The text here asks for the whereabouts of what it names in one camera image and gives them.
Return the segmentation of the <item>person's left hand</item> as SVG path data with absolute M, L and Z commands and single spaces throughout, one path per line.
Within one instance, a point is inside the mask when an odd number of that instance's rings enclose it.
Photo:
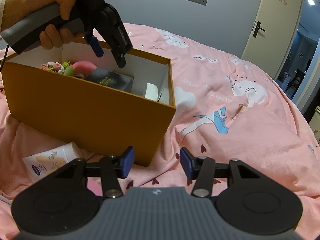
M 59 4 L 60 16 L 68 20 L 75 0 L 5 0 L 1 31 L 10 28 L 31 13 L 52 3 Z M 39 35 L 42 48 L 50 50 L 60 48 L 64 44 L 73 42 L 84 36 L 83 33 L 72 34 L 67 28 L 57 30 L 54 25 L 48 25 Z

